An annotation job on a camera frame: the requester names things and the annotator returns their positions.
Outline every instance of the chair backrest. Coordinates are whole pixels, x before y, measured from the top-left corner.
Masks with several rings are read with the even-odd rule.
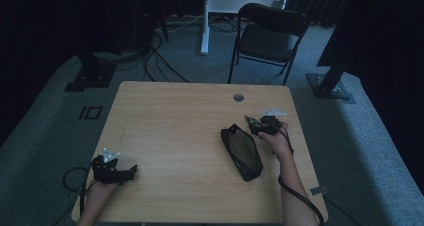
[[[241,18],[246,18],[265,29],[289,33],[299,38],[303,37],[309,26],[307,17],[299,12],[257,3],[244,5],[238,12],[239,23]]]

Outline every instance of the black cable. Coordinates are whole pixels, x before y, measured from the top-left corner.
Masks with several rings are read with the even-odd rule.
[[[140,61],[138,61],[138,62],[136,62],[136,63],[134,63],[133,65],[131,65],[131,66],[129,66],[129,67],[127,67],[127,68],[117,68],[116,69],[116,71],[126,71],[126,70],[130,70],[130,69],[132,69],[132,68],[135,68],[135,67],[137,67],[139,64],[141,64],[143,62],[143,60],[140,60]]]
[[[274,127],[275,129],[278,130],[278,132],[280,132],[284,138],[287,140],[287,143],[289,144],[290,150],[292,152],[293,155],[293,148],[292,145],[290,143],[290,138],[289,138],[289,134],[287,132],[287,129],[285,127],[282,127],[286,133],[284,134],[281,129],[278,129],[277,127],[275,127],[273,124],[269,123],[268,125],[271,125],[272,127]],[[287,191],[289,191],[291,194],[293,194],[295,197],[297,197],[298,199],[302,200],[305,204],[307,204],[312,210],[314,210],[315,214],[317,214],[318,218],[320,219],[320,225],[324,225],[324,220],[322,218],[321,212],[319,212],[318,208],[312,204],[307,198],[305,198],[303,195],[299,194],[298,192],[296,192],[295,190],[293,190],[292,188],[290,188],[289,186],[287,186],[286,184],[284,184],[284,182],[282,181],[281,177],[278,177],[278,183],[283,186]],[[358,221],[356,221],[352,216],[350,216],[347,212],[345,212],[340,206],[338,206],[336,203],[334,203],[333,201],[331,201],[330,199],[328,199],[327,197],[325,197],[323,195],[323,198],[329,202],[330,204],[332,204],[335,208],[337,208],[341,213],[343,213],[347,218],[349,218],[350,220],[352,220],[352,222],[357,225],[357,226],[361,226]]]
[[[314,213],[317,215],[318,220],[319,220],[319,225],[320,226],[324,226],[324,217],[322,217],[321,212],[319,211],[319,209],[311,202],[309,201],[309,199],[307,199],[305,196],[301,195],[300,193],[296,192],[294,189],[290,188],[289,186],[287,186],[283,180],[281,179],[281,176],[278,176],[278,183],[284,188],[286,189],[289,193],[291,193],[293,196],[295,196],[296,198],[298,198],[300,201],[302,201],[303,203],[305,203],[310,209],[312,209],[312,211],[314,211]]]
[[[116,59],[105,59],[105,58],[101,58],[101,57],[98,57],[98,56],[96,56],[96,58],[100,62],[120,64],[120,63],[137,62],[144,55],[145,55],[145,53],[143,51],[139,50],[138,52],[136,52],[134,54],[124,56],[124,57],[120,57],[120,58],[116,58]]]
[[[85,173],[84,181],[81,184],[81,188],[80,188],[80,214],[82,214],[82,212],[84,211],[84,206],[85,206],[85,199],[84,199],[85,192],[88,190],[88,189],[85,189],[85,185],[87,184],[87,178],[88,178],[88,170],[84,167],[75,167],[73,169],[68,170],[62,177],[62,184],[67,190],[71,192],[77,192],[78,189],[69,187],[66,182],[66,178],[68,177],[68,175],[76,170],[82,170]]]
[[[216,27],[216,26],[212,26],[212,24],[216,24],[216,23],[226,23],[229,24],[231,26],[231,29],[222,29],[220,27]],[[223,20],[223,22],[221,21],[212,21],[209,24],[209,28],[215,32],[220,32],[220,33],[234,33],[237,32],[237,24],[234,23],[233,21],[229,20],[229,19],[225,19]]]
[[[158,68],[159,69],[159,72],[162,74],[162,76],[166,79],[166,81],[168,81],[168,82],[170,82],[169,81],[169,78],[168,77],[166,77],[166,75],[163,73],[163,71],[162,71],[162,69],[160,68],[160,66],[159,66],[159,58],[158,58],[158,55],[156,54],[156,68]]]
[[[171,65],[169,65],[169,63],[162,57],[162,55],[157,51],[159,48],[160,48],[160,46],[162,45],[162,37],[160,36],[160,35],[158,35],[157,33],[154,33],[154,36],[156,36],[158,39],[159,39],[159,45],[158,46],[156,46],[156,47],[153,47],[153,46],[151,46],[150,47],[150,49],[151,49],[151,53],[147,56],[147,58],[146,58],[146,61],[145,61],[145,64],[144,64],[144,71],[145,71],[145,73],[152,79],[152,81],[155,81],[154,80],[154,78],[152,77],[152,75],[149,73],[149,70],[148,70],[148,62],[149,62],[149,60],[150,60],[150,58],[151,58],[151,56],[153,55],[153,54],[155,54],[156,56],[159,56],[160,58],[161,58],[161,60],[165,63],[165,65],[170,69],[170,70],[172,70],[176,75],[178,75],[182,80],[184,80],[186,83],[188,83],[189,81],[184,77],[184,76],[182,76],[180,73],[178,73]],[[162,75],[166,78],[166,80],[168,80],[168,82],[170,81],[169,79],[168,79],[168,77],[166,77],[166,75],[163,73],[163,71],[162,71],[162,69],[160,69],[159,68],[159,71],[162,73]]]
[[[74,172],[74,171],[76,171],[76,170],[82,170],[82,171],[84,171],[84,175],[85,176],[88,176],[88,171],[87,171],[87,169],[86,168],[84,168],[84,167],[75,167],[75,168],[73,168],[73,169],[70,169],[70,170],[68,170],[64,175],[63,175],[63,177],[62,177],[62,184],[63,184],[63,187],[65,187],[68,191],[71,191],[71,192],[77,192],[78,191],[78,189],[73,189],[73,188],[71,188],[71,187],[69,187],[68,186],[68,183],[66,182],[66,178],[68,177],[68,175],[70,174],[70,173],[72,173],[72,172]]]
[[[282,127],[286,133],[284,134],[281,129],[278,129],[276,126],[274,126],[272,123],[268,123],[268,125],[271,125],[273,128],[277,129],[278,132],[283,135],[283,137],[287,140],[287,143],[289,144],[290,147],[290,151],[293,155],[293,148],[291,146],[291,142],[290,142],[290,138],[289,138],[289,134],[287,132],[287,129],[285,127]],[[287,186],[284,182],[283,179],[281,178],[281,175],[278,176],[278,183],[284,188],[286,189],[289,193],[291,193],[293,196],[295,196],[296,198],[298,198],[300,201],[302,201],[303,203],[305,203],[312,211],[314,211],[314,213],[317,215],[318,219],[319,219],[319,225],[320,226],[324,226],[324,218],[322,217],[321,212],[319,211],[319,209],[311,202],[309,201],[309,199],[307,199],[305,196],[301,195],[300,193],[296,192],[294,189],[290,188],[289,186]]]

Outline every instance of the table surface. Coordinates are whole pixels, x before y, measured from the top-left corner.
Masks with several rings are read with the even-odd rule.
[[[234,94],[242,94],[237,102]],[[264,169],[244,182],[220,137],[233,123],[249,132],[244,115],[259,119],[270,108],[289,124],[302,182],[325,220],[322,195],[289,88],[284,86],[123,82],[95,154],[120,152],[118,170],[138,165],[120,186],[102,222],[276,223],[282,221],[279,163],[255,138]],[[79,218],[79,200],[72,212]]]

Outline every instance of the desk leg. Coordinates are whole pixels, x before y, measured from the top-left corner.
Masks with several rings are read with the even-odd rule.
[[[209,0],[205,0],[204,5],[204,25],[203,25],[203,35],[202,35],[202,48],[200,49],[200,53],[202,55],[208,54],[208,48],[209,48]]]

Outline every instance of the black pouch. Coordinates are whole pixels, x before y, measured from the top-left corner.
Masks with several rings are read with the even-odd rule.
[[[236,124],[221,130],[221,139],[244,181],[261,175],[263,164],[255,140]]]

